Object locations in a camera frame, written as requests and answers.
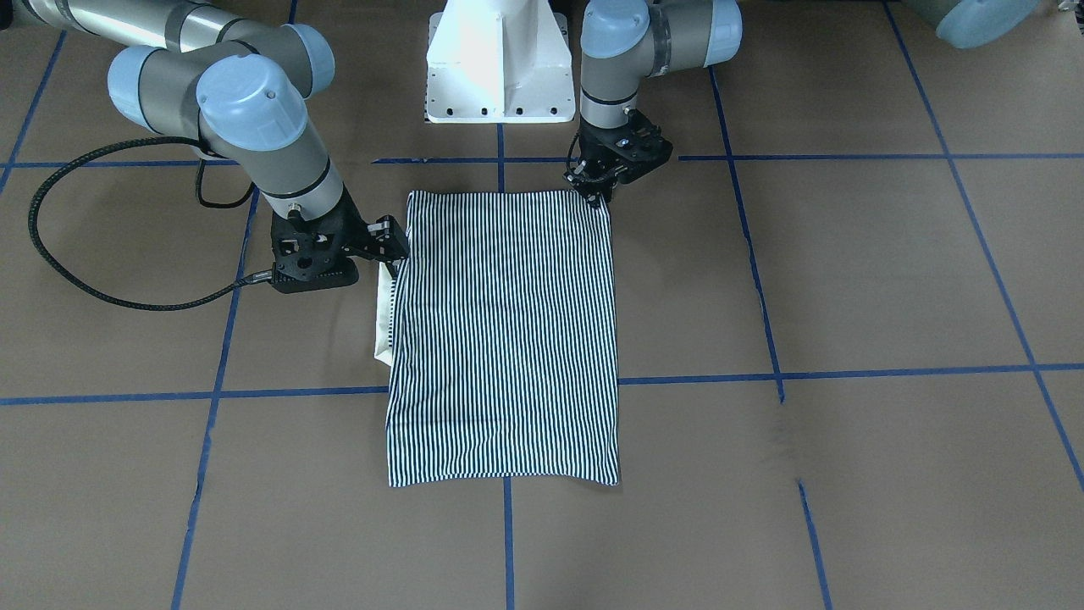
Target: blue tape line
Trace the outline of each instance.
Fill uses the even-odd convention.
[[[563,156],[384,156],[373,165],[455,165],[467,163],[565,163]]]
[[[810,534],[810,546],[813,547],[813,562],[816,564],[816,579],[821,583],[821,598],[824,610],[831,610],[831,592],[828,590],[828,575],[824,570],[824,557],[821,555],[821,540],[816,535],[816,524],[813,523],[813,512],[810,511],[809,497],[805,495],[805,484],[798,480],[798,494],[802,498],[802,512],[805,514],[805,529]]]
[[[30,130],[30,122],[34,120],[34,113],[38,112],[38,104],[41,103],[41,96],[46,92],[46,85],[49,83],[49,77],[53,74],[53,68],[56,67],[56,60],[61,55],[61,49],[64,48],[64,40],[67,39],[67,31],[61,31],[60,36],[56,38],[56,46],[53,47],[53,54],[49,56],[49,63],[46,65],[46,72],[41,75],[41,81],[38,82],[38,89],[34,92],[34,99],[30,100],[30,107],[26,111],[26,118],[23,119],[23,127],[18,130],[18,137],[15,138],[15,144],[11,147],[11,155],[8,157],[8,166],[4,167],[3,173],[0,173],[0,193],[3,192],[4,186],[8,185],[8,179],[11,177],[12,167],[15,165],[15,159],[18,157],[18,152],[23,147],[23,142],[26,140],[26,133]]]
[[[27,160],[12,164],[15,168],[37,168],[37,167],[64,167],[69,161],[66,160]],[[80,169],[83,167],[195,167],[199,161],[196,159],[191,160],[92,160],[86,165],[81,165]],[[208,166],[211,165],[237,165],[236,160],[231,159],[215,159],[208,160]]]
[[[354,388],[291,388],[283,390],[223,390],[223,399],[281,399],[287,397],[339,397],[353,394],[387,394],[387,386]]]
[[[775,386],[779,393],[779,403],[787,400],[787,392],[783,386],[783,377],[779,375],[779,359],[775,352],[775,337],[772,335],[772,322],[767,315],[767,300],[764,298],[764,286],[760,281],[760,269],[757,267],[757,252],[752,246],[752,233],[749,230],[749,218],[746,216],[745,199],[741,196],[741,184],[738,181],[738,168],[734,163],[734,148],[731,146],[731,134],[726,129],[726,115],[723,113],[723,99],[719,93],[719,81],[715,80],[715,69],[708,68],[708,77],[711,80],[711,94],[715,100],[715,114],[719,116],[719,129],[723,135],[723,146],[726,148],[727,164],[731,170],[731,182],[734,186],[734,198],[738,205],[738,217],[741,219],[741,234],[745,236],[749,247],[749,268],[752,270],[752,282],[757,287],[757,296],[760,298],[760,316],[764,323],[764,339],[767,341],[767,355],[772,360],[772,373],[775,374]]]
[[[199,468],[196,470],[196,493],[192,496],[192,505],[189,507],[189,520],[184,530],[184,544],[181,546],[181,561],[177,567],[170,610],[180,610],[181,596],[184,594],[184,580],[189,573],[189,558],[192,556],[192,540],[196,533],[196,518],[199,516],[199,502],[203,499],[203,484],[207,477],[207,462],[210,457],[210,431],[218,419],[218,398],[211,399],[207,414],[207,427],[204,429],[203,449],[199,452]]]
[[[385,156],[377,158],[373,165],[426,165],[457,163],[500,163],[493,156]]]
[[[155,401],[206,401],[212,392],[149,392],[143,394],[89,394],[82,397],[18,397],[0,399],[0,407],[29,405],[86,405],[93,403],[150,403]]]
[[[248,247],[248,239],[253,234],[253,219],[256,217],[256,209],[259,204],[260,191],[253,192],[248,204],[248,219],[245,224],[245,235],[241,242],[241,255],[237,257],[236,278],[241,278],[245,273],[245,251]],[[218,407],[221,403],[222,382],[225,380],[225,366],[230,359],[230,343],[233,339],[233,326],[237,317],[237,304],[241,302],[241,288],[233,288],[233,297],[230,300],[230,314],[225,320],[225,332],[222,334],[222,352],[218,362],[218,371],[215,375],[214,398],[210,401],[210,408],[207,412],[207,427],[204,429],[203,449],[199,452],[199,467],[196,469],[196,492],[192,496],[192,505],[189,507],[188,528],[184,531],[184,543],[181,546],[181,559],[177,566],[177,581],[173,583],[173,597],[170,603],[171,610],[180,610],[181,598],[184,595],[184,581],[189,572],[189,559],[192,557],[192,542],[196,533],[196,519],[199,517],[199,503],[203,499],[204,481],[207,479],[207,465],[210,462],[211,431],[218,420]]]
[[[1043,372],[1084,372],[1084,363],[1053,363],[1046,365],[994,365],[981,367],[938,367],[915,369],[868,369],[780,373],[786,381],[815,379],[872,379],[885,377],[938,377],[953,375],[996,375]],[[735,384],[743,381],[775,381],[772,373],[733,375],[689,375],[669,377],[625,377],[618,386],[680,386],[698,384]],[[338,397],[357,394],[387,394],[387,386],[358,386],[341,388],[285,388],[260,390],[222,390],[220,392],[160,392],[146,394],[92,394],[75,397],[20,397],[0,399],[0,406],[77,405],[83,403],[136,403],[152,401],[195,401],[218,397],[220,399],[279,399],[296,397]]]
[[[915,158],[945,158],[937,153],[900,154],[683,154],[678,160],[894,160]]]
[[[1009,297],[1008,287],[1006,287],[1002,273],[997,269],[997,262],[994,260],[993,251],[990,249],[990,244],[986,242],[986,235],[982,232],[982,225],[979,223],[979,217],[975,212],[975,207],[971,205],[971,197],[967,194],[967,187],[964,185],[964,179],[959,174],[956,161],[949,152],[949,142],[945,140],[944,133],[941,130],[941,124],[938,121],[938,117],[933,113],[933,105],[930,103],[929,95],[926,94],[926,87],[922,86],[922,80],[918,77],[918,70],[915,69],[915,63],[912,61],[911,53],[907,51],[907,44],[903,40],[903,34],[900,31],[900,26],[895,23],[895,17],[892,16],[892,10],[889,9],[888,2],[885,0],[881,0],[881,5],[885,9],[885,14],[888,16],[889,24],[892,26],[892,31],[895,34],[896,42],[900,44],[900,51],[903,52],[903,59],[907,62],[907,69],[911,70],[911,76],[915,80],[915,87],[918,89],[918,94],[922,99],[922,105],[926,106],[926,112],[930,116],[930,122],[933,125],[933,131],[938,135],[938,141],[941,142],[941,150],[944,151],[945,156],[947,157],[949,168],[952,170],[953,179],[956,181],[956,187],[959,190],[960,198],[964,199],[964,207],[967,209],[967,216],[971,220],[971,226],[975,229],[975,234],[979,238],[979,245],[982,246],[982,254],[985,256],[986,263],[990,265],[990,271],[993,273],[994,281],[997,283],[997,289],[1002,294],[1002,300],[1005,301],[1005,308],[1008,310],[1009,319],[1012,321],[1012,327],[1016,329],[1017,337],[1020,340],[1020,347],[1023,348],[1024,355],[1028,358],[1028,364],[1031,366],[1031,371],[1035,376],[1035,382],[1038,385],[1040,392],[1043,394],[1043,401],[1046,403],[1046,408],[1050,414],[1050,419],[1054,421],[1055,430],[1057,430],[1058,438],[1061,440],[1061,446],[1064,449],[1066,456],[1069,458],[1069,464],[1072,466],[1073,473],[1076,476],[1076,482],[1080,485],[1081,491],[1084,492],[1084,472],[1081,470],[1080,460],[1076,458],[1076,452],[1073,450],[1069,436],[1066,434],[1064,427],[1061,425],[1061,417],[1058,415],[1058,410],[1055,407],[1054,401],[1050,399],[1050,393],[1047,391],[1046,382],[1043,380],[1042,369],[1040,369],[1038,364],[1035,362],[1035,355],[1031,350],[1031,345],[1028,342],[1028,337],[1024,335],[1023,325],[1020,323],[1020,317],[1017,315],[1016,308],[1012,307],[1012,299]]]
[[[1061,446],[1066,450],[1066,455],[1069,457],[1069,465],[1072,466],[1073,475],[1076,476],[1076,484],[1080,485],[1081,492],[1084,492],[1084,470],[1081,470],[1081,463],[1076,458],[1076,452],[1073,451],[1073,443],[1069,439],[1069,434],[1066,432],[1066,427],[1061,424],[1061,416],[1058,415],[1057,407],[1054,406],[1054,400],[1050,399],[1050,391],[1046,388],[1046,381],[1043,379],[1043,374],[1035,368],[1035,382],[1038,384],[1038,391],[1043,393],[1043,401],[1046,403],[1046,411],[1050,414],[1050,420],[1054,421],[1054,429],[1058,432],[1058,439],[1061,440]]]
[[[1084,153],[960,153],[950,154],[950,158],[992,158],[992,159],[1027,159],[1027,158],[1084,158]]]
[[[736,381],[775,381],[776,375],[771,373],[748,375],[689,375],[672,377],[624,377],[617,380],[618,386],[676,386],[684,384],[733,384]]]
[[[920,369],[873,369],[873,371],[836,371],[785,373],[786,380],[801,379],[870,379],[879,377],[934,377],[950,375],[991,375],[1006,373],[1032,373],[1030,365],[1004,365],[990,367],[940,367]]]
[[[683,154],[681,161],[697,160],[911,160],[911,159],[1044,159],[1044,158],[1084,158],[1084,153],[885,153],[885,154]]]
[[[1038,365],[1035,368],[1042,372],[1084,371],[1084,363],[1061,363],[1051,365]]]
[[[516,610],[516,570],[513,547],[512,478],[504,478],[504,607]]]
[[[496,124],[496,192],[504,192],[504,125]]]

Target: gray arm segment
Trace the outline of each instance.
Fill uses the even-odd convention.
[[[647,27],[640,24],[645,16]],[[740,40],[735,0],[670,0],[649,7],[644,0],[593,0],[581,40],[580,115],[595,127],[621,127],[636,107],[641,79],[726,61]]]
[[[206,2],[190,0],[13,0],[16,25],[34,22],[108,38],[191,51],[231,38],[232,33],[270,29]]]

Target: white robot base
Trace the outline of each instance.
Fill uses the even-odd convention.
[[[565,122],[576,116],[565,15],[544,0],[448,0],[429,18],[431,122]]]

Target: black and white striped fabric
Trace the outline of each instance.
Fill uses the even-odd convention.
[[[609,216],[576,193],[410,195],[388,470],[619,482]]]

